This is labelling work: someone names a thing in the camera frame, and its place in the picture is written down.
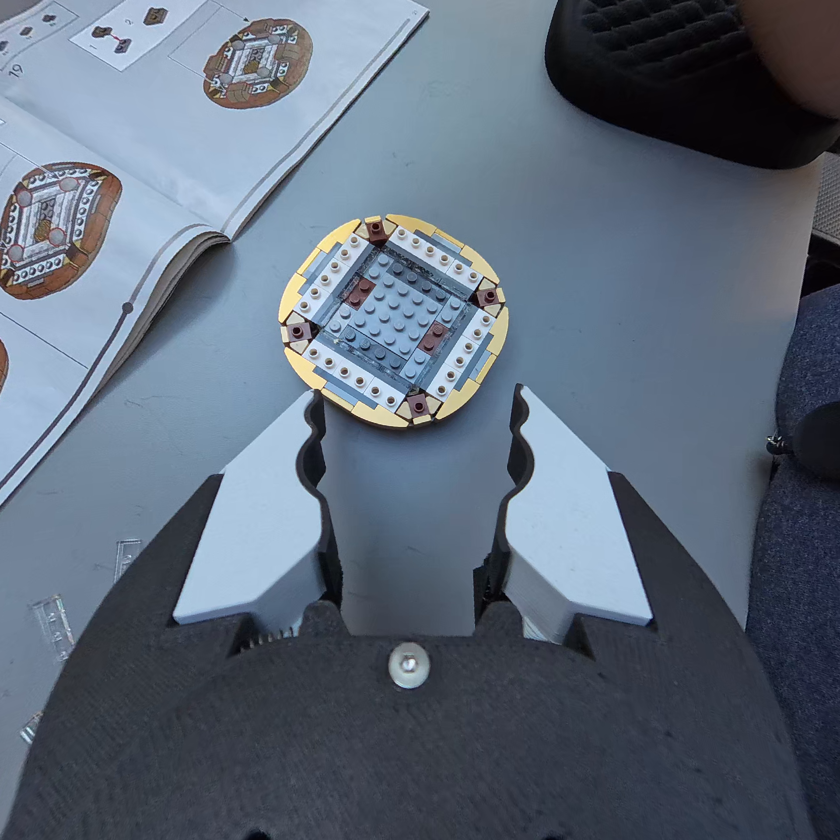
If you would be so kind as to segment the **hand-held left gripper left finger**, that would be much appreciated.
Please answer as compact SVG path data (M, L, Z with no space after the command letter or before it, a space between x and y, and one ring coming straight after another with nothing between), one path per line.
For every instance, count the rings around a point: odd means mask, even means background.
M337 606L342 570L329 507L322 394L308 391L225 468L173 617L181 625L249 614L274 635L306 607Z

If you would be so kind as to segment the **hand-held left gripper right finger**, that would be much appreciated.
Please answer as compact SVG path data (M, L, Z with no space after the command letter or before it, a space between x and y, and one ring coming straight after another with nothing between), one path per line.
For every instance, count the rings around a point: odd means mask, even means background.
M516 386L491 552L474 570L476 620L506 596L523 635L561 644L576 614L652 619L606 465L527 387Z

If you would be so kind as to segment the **round gold lego base model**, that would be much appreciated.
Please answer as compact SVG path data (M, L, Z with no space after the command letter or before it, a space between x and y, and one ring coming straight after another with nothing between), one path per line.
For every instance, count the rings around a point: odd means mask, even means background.
M309 387L365 423L404 429L441 422L477 393L509 312L473 248L387 214L328 234L291 277L278 321Z

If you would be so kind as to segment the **person's right forearm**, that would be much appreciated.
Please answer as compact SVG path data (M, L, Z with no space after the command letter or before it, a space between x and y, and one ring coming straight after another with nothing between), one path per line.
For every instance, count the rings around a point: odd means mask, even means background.
M839 2L738 1L764 65L804 108L839 118Z

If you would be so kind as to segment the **lego instruction booklet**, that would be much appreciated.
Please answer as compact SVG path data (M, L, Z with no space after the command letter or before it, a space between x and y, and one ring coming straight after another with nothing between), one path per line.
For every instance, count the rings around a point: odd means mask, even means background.
M426 16L51 1L2 22L2 501Z

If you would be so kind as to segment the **black wrist rest pad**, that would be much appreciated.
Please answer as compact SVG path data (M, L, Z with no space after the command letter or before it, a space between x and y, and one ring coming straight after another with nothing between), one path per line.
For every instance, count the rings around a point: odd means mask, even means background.
M735 2L560 1L545 46L552 84L591 115L771 170L838 143L838 121L773 79Z

